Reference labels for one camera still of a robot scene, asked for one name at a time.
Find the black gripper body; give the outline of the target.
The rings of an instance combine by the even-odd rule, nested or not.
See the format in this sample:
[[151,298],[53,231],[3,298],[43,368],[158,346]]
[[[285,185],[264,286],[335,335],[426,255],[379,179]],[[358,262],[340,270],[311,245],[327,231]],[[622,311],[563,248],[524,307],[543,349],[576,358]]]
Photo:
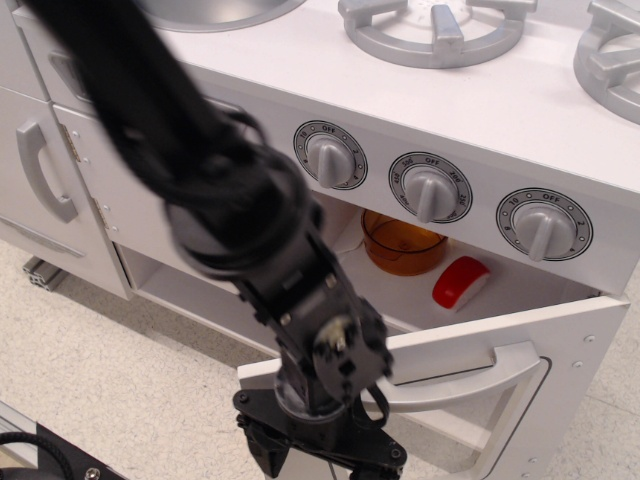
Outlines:
[[238,411],[237,423],[267,425],[292,441],[295,449],[320,460],[353,471],[358,466],[378,466],[400,473],[406,463],[406,450],[383,427],[389,417],[389,405],[374,390],[374,402],[382,417],[373,420],[357,399],[329,421],[299,419],[285,412],[273,389],[240,390],[233,397]]

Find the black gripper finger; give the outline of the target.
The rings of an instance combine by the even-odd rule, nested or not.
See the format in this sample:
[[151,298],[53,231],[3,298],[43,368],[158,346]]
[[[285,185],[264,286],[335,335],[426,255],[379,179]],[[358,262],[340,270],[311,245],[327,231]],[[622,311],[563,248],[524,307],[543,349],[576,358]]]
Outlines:
[[378,466],[358,466],[352,471],[352,480],[394,480],[395,471]]
[[244,431],[249,452],[262,472],[276,479],[292,447],[291,439],[281,432],[256,422],[240,422]]

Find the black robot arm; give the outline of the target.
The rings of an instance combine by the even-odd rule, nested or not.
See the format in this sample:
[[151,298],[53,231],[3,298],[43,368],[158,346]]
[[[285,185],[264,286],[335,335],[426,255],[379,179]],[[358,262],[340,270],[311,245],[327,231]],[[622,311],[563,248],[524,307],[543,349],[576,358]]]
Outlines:
[[178,251],[232,283],[270,328],[281,366],[268,389],[237,392],[237,422],[261,470],[276,478],[291,450],[397,479],[405,449],[369,418],[393,358],[380,314],[360,297],[321,238],[322,211],[304,178],[247,114],[209,104],[130,1],[33,1],[71,54],[121,158],[165,205]]

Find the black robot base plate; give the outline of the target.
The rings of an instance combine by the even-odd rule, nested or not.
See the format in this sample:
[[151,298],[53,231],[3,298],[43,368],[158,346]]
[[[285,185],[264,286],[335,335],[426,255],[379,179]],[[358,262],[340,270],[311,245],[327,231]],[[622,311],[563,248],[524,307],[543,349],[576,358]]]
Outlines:
[[[124,476],[116,472],[109,465],[89,455],[84,450],[39,423],[36,424],[36,434],[47,439],[62,452],[71,467],[74,479],[125,480]],[[37,470],[39,472],[52,474],[56,479],[64,478],[59,463],[42,447],[39,447],[37,450]]]

